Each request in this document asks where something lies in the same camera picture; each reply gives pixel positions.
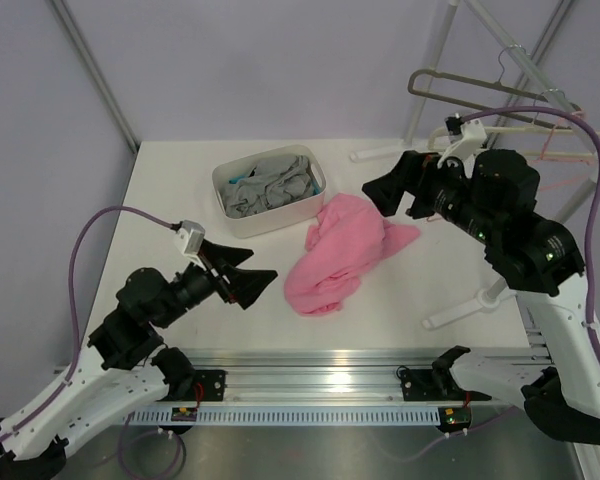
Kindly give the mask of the aluminium mounting rail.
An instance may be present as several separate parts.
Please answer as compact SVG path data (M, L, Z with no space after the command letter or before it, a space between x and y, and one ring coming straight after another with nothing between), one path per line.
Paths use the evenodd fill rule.
M402 399L396 371L420 370L460 345L505 366L538 370L551 357L543 336L519 317L461 320L428 331L418 323L368 326L348 319L183 321L162 331L200 370L226 373L224 403L387 404Z

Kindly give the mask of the white plastic basket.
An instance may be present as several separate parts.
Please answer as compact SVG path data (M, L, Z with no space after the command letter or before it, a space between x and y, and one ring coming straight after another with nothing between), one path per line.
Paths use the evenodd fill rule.
M231 233L248 238L316 216L326 178L313 152L290 145L216 167L212 183Z

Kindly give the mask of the pink t shirt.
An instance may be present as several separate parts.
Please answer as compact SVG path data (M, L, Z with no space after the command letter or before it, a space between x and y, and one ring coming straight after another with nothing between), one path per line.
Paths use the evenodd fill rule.
M384 218L370 201L339 193L308 229L305 254L284 282L285 300L302 316L339 311L359 289L363 275L420 235L415 226Z

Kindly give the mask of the grey crumpled clothes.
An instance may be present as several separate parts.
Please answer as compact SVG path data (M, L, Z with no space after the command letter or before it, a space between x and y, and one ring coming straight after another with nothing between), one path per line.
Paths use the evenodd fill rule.
M232 219L274 210L318 192L309 159L299 154L259 160L247 174L229 180L220 189L225 213Z

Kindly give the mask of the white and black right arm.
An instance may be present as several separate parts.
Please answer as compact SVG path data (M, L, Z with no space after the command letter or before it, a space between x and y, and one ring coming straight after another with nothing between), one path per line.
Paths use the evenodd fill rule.
M484 151L471 170L455 157L407 151L362 189L384 216L411 195L410 217L437 214L480 242L551 355L549 367L531 372L456 346L432 363L430 390L445 399L495 398L554 440L600 446L600 328L586 308L585 261L564 225L535 212L539 181L513 150Z

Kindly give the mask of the aluminium frame post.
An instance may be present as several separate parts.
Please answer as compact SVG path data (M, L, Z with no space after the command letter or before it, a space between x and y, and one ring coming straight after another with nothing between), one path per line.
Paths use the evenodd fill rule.
M141 141L121 109L69 3L64 0L49 0L46 1L46 4L82 66L88 80L91 82L118 134L123 139L131 154L136 156L139 152Z

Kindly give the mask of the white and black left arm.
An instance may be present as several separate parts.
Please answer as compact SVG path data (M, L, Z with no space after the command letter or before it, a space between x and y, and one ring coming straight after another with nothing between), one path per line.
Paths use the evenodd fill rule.
M117 304L68 368L34 400L0 418L0 479L52 479L109 426L157 401L204 397L204 376L161 331L213 295L248 309L277 278L244 270L250 249L203 241L172 280L152 267L129 275Z

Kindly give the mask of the white and silver clothes rack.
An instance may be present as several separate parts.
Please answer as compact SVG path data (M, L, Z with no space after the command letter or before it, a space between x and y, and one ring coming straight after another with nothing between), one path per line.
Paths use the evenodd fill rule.
M507 87L509 88L509 90L507 90L509 96L505 102L505 107L518 106L519 100L522 98L521 92L530 82L538 87L549 86L549 80L544 79L544 77L542 77L544 74L541 75L540 73L540 65L543 63L545 57L553 47L553 44L556 42L557 36L562 31L565 22L573 12L578 1L558 1L530 54L524 50L523 46L513 41L513 37L505 32L504 27L500 25L480 1L446 1L444 17L442 18L440 25L436 27L431 48L428 47L430 51L427 54L427 68L414 72L412 77L415 78L415 76L417 76L416 74L419 74L418 72L422 73L424 70L430 70L429 74L431 78L436 75L442 75L442 73L437 71L437 67L461 2L468 5L474 16L482 22L492 36L494 36L501 46L504 47L498 57L501 73L504 73L506 70L501 61L501 55L505 52L514 60L514 62L516 62L516 65L518 65L521 70L521 74L516 80L515 85L513 87ZM516 60L518 56L521 57L523 53L525 53L528 58L528 60L523 62L524 65L519 64ZM413 147L415 145L413 141L414 135L424 111L426 100L431 99L453 103L451 102L451 97L434 98L434 94L430 93L431 85L432 80L428 80L424 90L421 91L421 94L414 94L416 97L419 97L420 100L416 101L415 107L412 109L409 117L406 133L398 144L370 150L353 151L350 153L350 160L354 163L360 163L387 158L392 155L397 155L400 151L406 150L407 147ZM590 191L589 197L595 196L595 189L598 186L595 179L592 180L591 178L589 178L589 182L594 188ZM500 278L489 289L479 290L471 300L428 317L423 322L423 326L426 329L435 330L478 312L486 313L495 311L496 307L498 307L501 302L514 295L515 293L506 286L506 282Z

